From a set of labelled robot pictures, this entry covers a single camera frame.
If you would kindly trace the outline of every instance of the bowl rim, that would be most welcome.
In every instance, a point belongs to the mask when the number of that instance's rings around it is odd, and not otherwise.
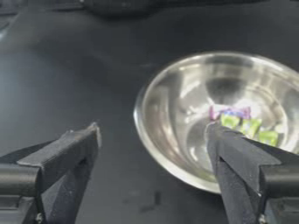
[[[280,73],[288,73],[292,76],[292,79],[295,79],[295,83],[290,83],[294,85],[294,88],[299,89],[299,74],[298,72],[290,68],[288,66],[283,65],[280,62],[268,59],[263,56],[251,54],[251,53],[243,53],[243,52],[228,52],[228,51],[215,51],[215,52],[202,52],[195,53],[189,56],[185,56],[180,59],[177,59],[175,62],[169,63],[149,79],[148,83],[141,88],[135,102],[135,112],[133,112],[133,118],[135,118],[135,127],[137,131],[137,135],[140,137],[140,140],[143,142],[143,145],[156,160],[157,164],[184,183],[188,185],[210,192],[220,194],[220,187],[218,183],[210,182],[206,179],[199,178],[189,172],[187,172],[179,165],[172,162],[167,156],[159,151],[157,147],[155,146],[155,143],[151,140],[151,137],[147,134],[147,129],[144,125],[144,119],[143,119],[143,105],[144,105],[144,99],[147,97],[148,91],[151,90],[151,86],[160,80],[160,78],[164,76],[167,71],[169,71],[172,68],[177,67],[177,65],[183,64],[188,60],[196,60],[200,57],[210,57],[210,56],[230,56],[230,57],[239,57],[244,58],[247,60],[258,60],[259,63],[263,63],[266,66],[272,67],[275,70],[278,70]]]

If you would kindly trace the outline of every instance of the black table surface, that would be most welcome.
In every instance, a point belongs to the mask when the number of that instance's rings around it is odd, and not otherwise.
[[[288,1],[113,21],[25,10],[1,32],[0,154],[97,121],[103,147],[77,223],[228,223],[220,196],[185,185],[148,155],[136,95],[167,63],[204,51],[260,54],[299,70],[298,43],[299,5]]]

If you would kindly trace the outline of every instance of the green object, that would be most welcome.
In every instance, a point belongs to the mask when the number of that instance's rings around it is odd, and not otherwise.
[[[220,115],[220,124],[231,129],[239,126],[240,118],[234,115]]]
[[[258,133],[260,124],[262,124],[262,119],[244,119],[239,131],[248,138],[254,138],[255,134]]]
[[[276,146],[278,133],[275,131],[259,131],[259,133],[258,133],[258,141],[262,144],[268,144],[271,146]]]

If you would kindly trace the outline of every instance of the purple object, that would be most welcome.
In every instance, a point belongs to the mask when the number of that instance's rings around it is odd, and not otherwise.
[[[210,119],[212,121],[218,120],[220,117],[220,114],[236,116],[242,119],[250,119],[251,118],[251,109],[250,107],[246,108],[234,108],[227,105],[212,105],[210,107]]]

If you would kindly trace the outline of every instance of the stainless steel bowl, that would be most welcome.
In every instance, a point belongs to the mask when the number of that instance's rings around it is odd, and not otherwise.
[[[139,136],[163,168],[189,185],[219,193],[206,149],[212,104],[250,106],[282,149],[299,151],[299,76],[280,63],[236,52],[207,52],[171,64],[135,105]]]

